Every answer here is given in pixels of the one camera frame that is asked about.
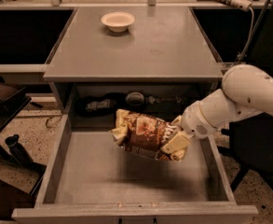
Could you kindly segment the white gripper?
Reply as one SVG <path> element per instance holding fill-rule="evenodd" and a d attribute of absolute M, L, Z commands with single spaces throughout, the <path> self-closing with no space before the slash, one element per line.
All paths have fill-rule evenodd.
<path fill-rule="evenodd" d="M 192 135 L 197 139 L 203 139 L 217 131 L 217 115 L 216 104 L 203 101 L 194 102 L 185 109 L 182 116 L 176 117 L 171 122 L 173 130 L 182 130 L 183 128 L 186 133 L 178 132 L 160 149 L 171 155 L 179 151 L 186 151 L 190 145 Z"/>

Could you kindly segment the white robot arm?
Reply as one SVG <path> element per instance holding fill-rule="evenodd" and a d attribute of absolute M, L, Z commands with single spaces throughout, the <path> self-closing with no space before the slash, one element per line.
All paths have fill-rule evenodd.
<path fill-rule="evenodd" d="M 273 117 L 273 77 L 253 65 L 235 65 L 225 72 L 220 89 L 174 120 L 180 130 L 160 150 L 179 159 L 189 144 L 213 134 L 220 125 L 261 113 Z"/>

